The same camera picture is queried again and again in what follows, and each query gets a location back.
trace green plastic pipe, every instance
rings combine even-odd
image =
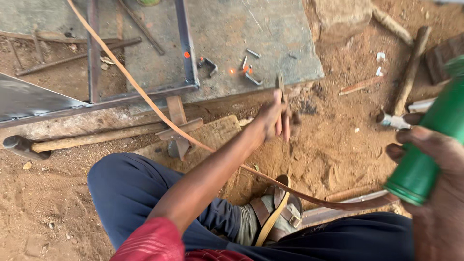
[[[464,143],[464,55],[446,64],[449,82],[419,125],[438,131]],[[401,159],[384,187],[400,199],[422,206],[433,189],[440,172],[428,155],[412,144],[405,144],[406,154]]]

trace orange cable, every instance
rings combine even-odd
[[[215,152],[215,150],[211,149],[210,147],[204,145],[203,143],[197,141],[190,135],[188,135],[186,132],[181,130],[179,127],[177,127],[174,123],[172,123],[162,112],[161,110],[153,103],[153,101],[148,97],[148,95],[145,93],[145,91],[137,84],[137,82],[134,80],[134,78],[130,75],[130,73],[126,70],[126,68],[119,62],[119,60],[116,58],[116,56],[111,52],[111,50],[106,46],[106,44],[103,42],[103,40],[97,35],[97,33],[92,29],[92,27],[87,23],[85,18],[79,13],[79,11],[76,9],[76,6],[72,2],[72,0],[67,0],[69,5],[71,6],[72,10],[74,13],[77,15],[79,20],[81,21],[82,25],[89,31],[89,33],[92,35],[92,37],[97,41],[97,43],[102,47],[102,49],[108,54],[108,56],[113,60],[113,62],[116,64],[116,66],[122,71],[122,73],[126,76],[126,78],[129,80],[129,82],[134,86],[134,88],[139,92],[139,94],[143,97],[143,99],[150,105],[150,107],[156,112],[156,114],[169,126],[171,127],[175,132],[179,133],[182,137],[190,141],[191,143],[209,151],[209,152]],[[259,172],[256,171],[250,167],[248,167],[245,164],[240,165],[241,168],[260,176],[261,178],[277,185],[278,187],[282,188],[283,190],[290,192],[304,200],[307,200],[311,203],[314,203],[319,206],[331,208],[331,209],[339,209],[339,210],[363,210],[363,209],[371,209],[371,208],[376,208],[380,207],[383,205],[386,205],[392,201],[397,200],[397,198],[391,194],[386,194],[384,196],[372,199],[372,200],[366,200],[363,202],[355,202],[355,203],[335,203],[335,202],[328,202],[324,200],[320,200],[314,197],[311,197],[309,195],[303,194],[301,192],[298,192],[294,189],[291,189],[282,183],[276,181],[275,179]]]

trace metal sheet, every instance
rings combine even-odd
[[[0,121],[87,104],[0,73]]]

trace sandy ground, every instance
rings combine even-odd
[[[464,32],[464,13],[457,5],[436,6],[417,0],[374,1],[403,24],[414,36],[422,25],[433,31],[427,48]],[[46,60],[73,54],[70,45],[46,43]],[[31,41],[16,43],[21,61],[37,64]],[[78,46],[78,52],[84,47]],[[335,45],[316,45],[326,78],[313,86],[297,87],[292,107],[304,112],[299,136],[289,144],[274,140],[259,148],[246,163],[257,165],[271,177],[288,174],[295,188],[325,198],[361,186],[382,184],[394,168],[385,146],[394,142],[393,130],[379,127],[374,119],[381,109],[389,110],[395,98],[410,48],[377,22],[352,40]],[[376,53],[385,52],[378,63]],[[0,39],[0,72],[13,75],[13,56]],[[338,91],[371,78],[377,67],[387,74],[383,83],[346,96]],[[68,63],[22,79],[85,100],[86,61]],[[124,90],[121,73],[113,66],[102,71],[103,96]],[[440,87],[428,85],[425,67],[419,70],[411,100],[433,97]],[[258,108],[241,111],[239,119],[255,115]],[[223,115],[209,115],[208,120]],[[145,135],[101,144],[55,151],[42,162],[32,162],[0,150],[0,260],[107,260],[114,253],[98,219],[86,186],[86,173],[101,157],[132,151],[156,140]],[[248,187],[242,203],[259,195],[265,184],[241,171],[240,186]],[[305,208],[313,205],[304,202]],[[398,206],[384,210],[402,213]]]

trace person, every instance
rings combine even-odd
[[[111,260],[464,260],[464,148],[423,127],[397,133],[398,142],[414,144],[442,170],[423,207],[403,202],[412,220],[375,212],[296,231],[290,220],[301,218],[301,208],[298,201],[288,200],[284,209],[290,214],[282,211],[271,226],[289,235],[254,246],[267,226],[260,217],[270,219],[277,211],[280,205],[274,200],[286,201],[282,191],[270,187],[254,206],[232,206],[216,195],[264,141],[290,138],[292,123],[298,122],[281,95],[276,91],[274,101],[248,127],[186,174],[133,153],[111,154],[97,162],[88,185],[116,249]],[[412,124],[419,118],[405,116]],[[404,151],[390,144],[387,153],[398,162]],[[283,176],[282,181],[289,180]],[[269,213],[255,213],[259,205]],[[284,212],[292,218],[283,217]]]

